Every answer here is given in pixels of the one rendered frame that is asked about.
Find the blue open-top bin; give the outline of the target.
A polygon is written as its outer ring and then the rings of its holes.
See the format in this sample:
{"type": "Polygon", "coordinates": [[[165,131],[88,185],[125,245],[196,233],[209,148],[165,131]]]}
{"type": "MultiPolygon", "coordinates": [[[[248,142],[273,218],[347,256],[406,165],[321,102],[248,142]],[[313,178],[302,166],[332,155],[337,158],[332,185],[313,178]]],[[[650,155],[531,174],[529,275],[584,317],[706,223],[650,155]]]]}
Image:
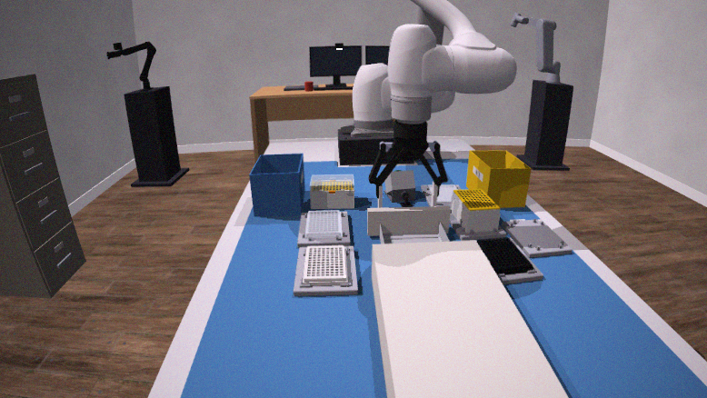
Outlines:
{"type": "Polygon", "coordinates": [[[301,215],[304,154],[262,154],[249,174],[254,216],[301,215]],[[281,174],[275,174],[281,173],[281,174]]]}

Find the blue bench mat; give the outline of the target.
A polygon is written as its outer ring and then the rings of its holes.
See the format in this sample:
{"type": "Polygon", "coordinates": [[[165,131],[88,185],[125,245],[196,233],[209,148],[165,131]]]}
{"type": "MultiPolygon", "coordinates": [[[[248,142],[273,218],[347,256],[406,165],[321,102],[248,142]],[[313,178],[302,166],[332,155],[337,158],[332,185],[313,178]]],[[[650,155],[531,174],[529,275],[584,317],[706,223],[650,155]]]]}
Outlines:
{"type": "MultiPolygon", "coordinates": [[[[308,211],[347,212],[358,294],[294,296],[301,215],[248,216],[180,398],[387,398],[367,208],[372,166],[304,162],[308,211]],[[353,174],[354,208],[311,209],[312,174],[353,174]]],[[[707,386],[574,251],[503,284],[569,398],[707,398],[707,386]]]]}

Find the yellow open-top bin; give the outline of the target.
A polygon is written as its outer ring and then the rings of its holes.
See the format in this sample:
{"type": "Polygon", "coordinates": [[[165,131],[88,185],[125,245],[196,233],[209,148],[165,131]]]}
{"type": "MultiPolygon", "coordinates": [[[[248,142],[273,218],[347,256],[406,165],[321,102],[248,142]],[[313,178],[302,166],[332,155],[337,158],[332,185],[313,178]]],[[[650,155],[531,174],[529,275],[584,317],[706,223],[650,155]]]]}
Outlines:
{"type": "Polygon", "coordinates": [[[470,151],[466,187],[500,207],[525,207],[532,168],[507,151],[470,151]]]}

